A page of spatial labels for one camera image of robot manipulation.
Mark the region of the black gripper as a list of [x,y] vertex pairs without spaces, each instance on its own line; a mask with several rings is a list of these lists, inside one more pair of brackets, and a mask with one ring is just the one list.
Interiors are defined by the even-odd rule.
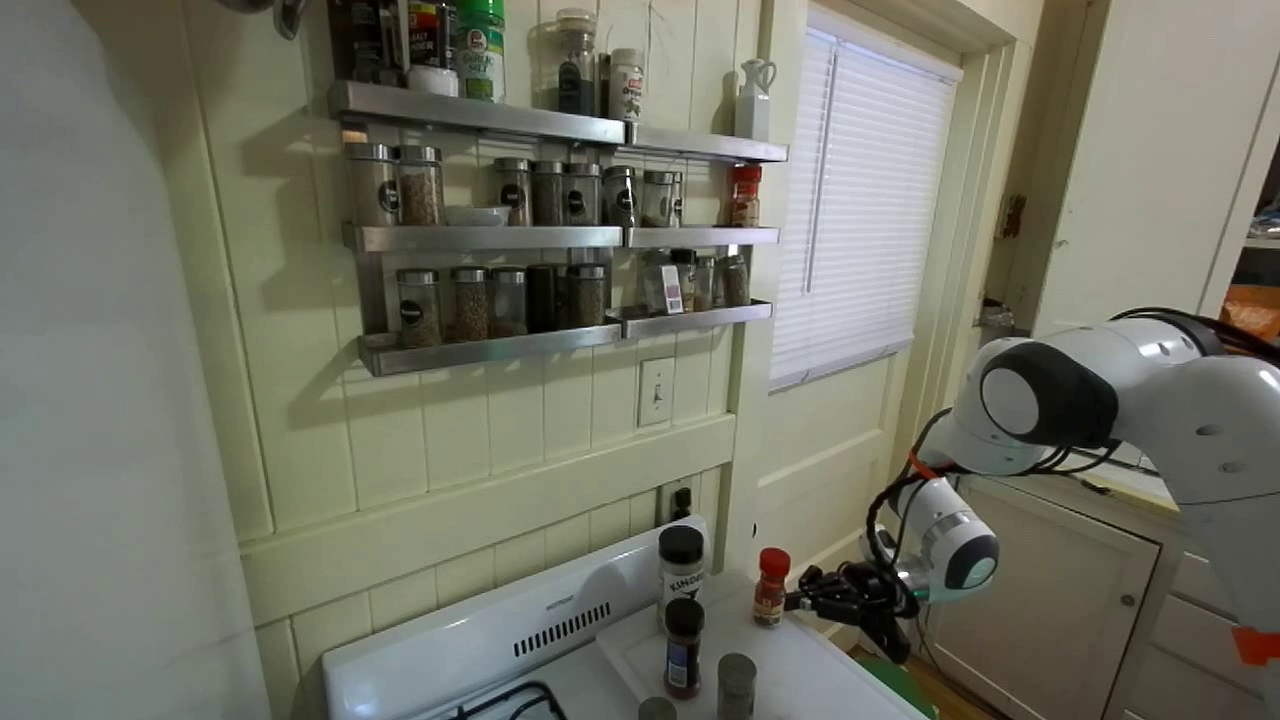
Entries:
[[806,566],[801,574],[801,600],[836,626],[858,628],[886,662],[906,662],[911,643],[903,620],[919,614],[919,600],[885,566],[836,566],[833,574]]

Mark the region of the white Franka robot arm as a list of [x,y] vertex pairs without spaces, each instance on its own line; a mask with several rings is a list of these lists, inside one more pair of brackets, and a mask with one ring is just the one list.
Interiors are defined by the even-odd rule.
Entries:
[[1128,307],[1057,335],[1004,335],[863,514],[863,558],[803,569],[790,607],[852,626],[893,662],[901,620],[995,582],[998,540],[964,477],[1042,477],[1135,449],[1232,600],[1246,669],[1280,662],[1280,347],[1210,316]]

